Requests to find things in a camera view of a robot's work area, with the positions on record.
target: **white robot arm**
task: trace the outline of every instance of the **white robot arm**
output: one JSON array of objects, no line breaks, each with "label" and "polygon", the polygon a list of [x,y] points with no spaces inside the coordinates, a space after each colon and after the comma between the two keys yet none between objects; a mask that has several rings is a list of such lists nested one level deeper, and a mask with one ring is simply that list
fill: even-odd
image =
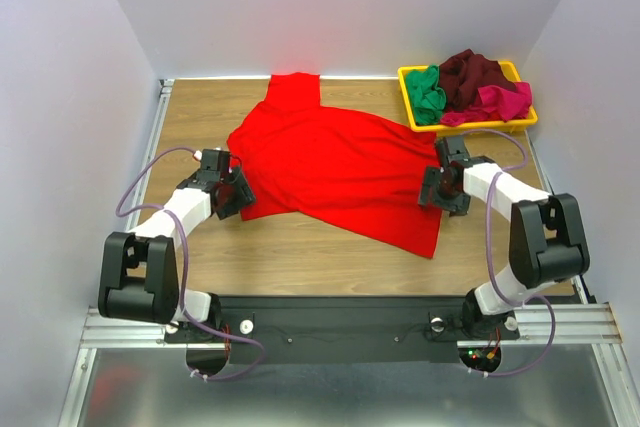
[{"label": "white robot arm", "polygon": [[[107,237],[98,294],[102,316],[159,324],[187,320],[178,308],[175,252],[182,239],[172,216],[188,236],[212,215],[223,220],[256,200],[240,166],[230,168],[230,152],[205,149],[194,157],[200,168],[177,186],[162,210],[129,232]],[[129,275],[141,263],[145,277]],[[217,326],[217,296],[188,289],[183,296],[192,318]]]},{"label": "white robot arm", "polygon": [[462,136],[439,139],[436,150],[442,168],[427,168],[421,205],[465,215],[470,197],[487,202],[498,175],[491,208],[511,222],[509,263],[495,283],[486,282],[467,294],[463,323],[469,333],[483,323],[490,327],[536,292],[587,271],[589,252],[574,197],[536,189],[491,159],[471,157]]}]

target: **pink cloth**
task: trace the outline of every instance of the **pink cloth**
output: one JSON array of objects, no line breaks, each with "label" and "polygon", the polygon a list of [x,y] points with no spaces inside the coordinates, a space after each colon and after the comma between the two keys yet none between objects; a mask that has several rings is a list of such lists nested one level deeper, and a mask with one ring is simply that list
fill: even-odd
[{"label": "pink cloth", "polygon": [[440,123],[456,127],[465,122],[485,122],[488,120],[524,119],[533,103],[531,86],[527,82],[514,82],[516,92],[487,85],[478,89],[475,102],[463,112],[446,112]]}]

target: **red shirt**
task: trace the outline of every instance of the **red shirt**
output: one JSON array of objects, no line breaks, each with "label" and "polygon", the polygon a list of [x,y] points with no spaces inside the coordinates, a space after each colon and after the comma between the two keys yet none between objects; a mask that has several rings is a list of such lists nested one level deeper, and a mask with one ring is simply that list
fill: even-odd
[{"label": "red shirt", "polygon": [[376,115],[320,105],[320,78],[271,77],[267,97],[231,133],[256,203],[244,220],[300,211],[433,257],[441,211],[418,205],[435,134]]}]

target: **yellow plastic bin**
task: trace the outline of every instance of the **yellow plastic bin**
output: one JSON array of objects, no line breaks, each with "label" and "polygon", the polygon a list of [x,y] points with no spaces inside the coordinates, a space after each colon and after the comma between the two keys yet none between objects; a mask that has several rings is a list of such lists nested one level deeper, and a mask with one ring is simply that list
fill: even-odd
[{"label": "yellow plastic bin", "polygon": [[[500,60],[500,67],[504,76],[512,82],[520,82],[520,75],[516,70],[516,66],[508,60]],[[400,81],[400,89],[402,90],[402,98],[404,99],[404,106],[407,109],[407,117],[409,117],[409,127],[415,132],[436,132],[439,136],[443,135],[455,135],[465,130],[471,129],[495,129],[504,132],[517,132],[525,130],[530,125],[538,122],[538,114],[533,105],[529,109],[529,115],[526,119],[510,120],[509,122],[503,122],[501,120],[491,120],[488,122],[466,122],[460,124],[457,127],[449,127],[446,125],[417,125],[416,119],[413,116],[413,110],[411,109],[411,103],[409,102],[409,95],[407,94],[407,84],[404,81],[405,76],[412,70],[425,71],[428,65],[413,65],[408,67],[400,67],[398,69],[398,80]]]}]

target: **clothing pile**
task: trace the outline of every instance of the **clothing pile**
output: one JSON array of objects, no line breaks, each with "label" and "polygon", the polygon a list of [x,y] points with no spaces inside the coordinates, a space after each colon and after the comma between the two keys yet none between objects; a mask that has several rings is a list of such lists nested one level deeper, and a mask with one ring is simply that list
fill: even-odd
[{"label": "clothing pile", "polygon": [[470,49],[409,72],[405,83],[418,125],[524,119],[532,104],[528,83],[507,80],[498,62]]}]

